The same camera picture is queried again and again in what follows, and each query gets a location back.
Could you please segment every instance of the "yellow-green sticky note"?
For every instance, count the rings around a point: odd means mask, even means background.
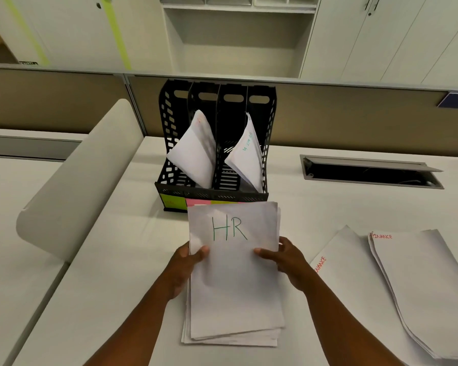
[[[183,209],[185,211],[187,210],[187,202],[183,196],[173,196],[166,194],[160,194],[160,196],[166,208]]]
[[[211,200],[211,204],[236,204],[237,202],[226,202],[222,200]]]

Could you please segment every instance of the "person's left hand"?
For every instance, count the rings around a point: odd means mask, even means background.
[[[202,246],[198,252],[190,255],[189,242],[180,246],[168,262],[157,282],[166,285],[169,299],[176,298],[192,274],[193,268],[208,256],[208,246]]]

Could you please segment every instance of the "forearm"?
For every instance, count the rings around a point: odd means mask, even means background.
[[[160,332],[169,293],[155,282],[136,308],[85,366],[146,366]]]
[[[315,271],[304,294],[330,366],[402,366],[373,334],[358,322]]]

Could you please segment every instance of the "desk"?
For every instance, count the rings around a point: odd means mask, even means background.
[[[425,161],[445,190],[304,180],[299,154]],[[164,140],[145,138],[14,366],[82,365],[120,326],[173,251],[189,238],[187,215],[164,212],[154,182]],[[439,228],[458,260],[458,158],[271,146],[269,198],[281,234],[311,260],[338,229]],[[167,308],[151,366],[327,364],[305,297],[281,277],[286,329],[278,348],[180,343],[185,293]]]
[[[0,130],[0,135],[79,140],[85,135]],[[16,219],[22,208],[61,165],[0,158],[0,366],[10,364],[37,320],[38,308],[63,262],[20,239]]]

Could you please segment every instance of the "cabinet handle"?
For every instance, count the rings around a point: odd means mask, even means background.
[[[365,11],[366,11],[366,9],[368,9],[368,4],[369,4],[369,3],[370,3],[370,0],[368,0],[368,1],[366,2]]]
[[[380,2],[380,0],[378,0],[377,3],[375,4],[375,7],[373,8],[373,11],[375,11],[377,9],[377,6],[379,5],[379,2]]]

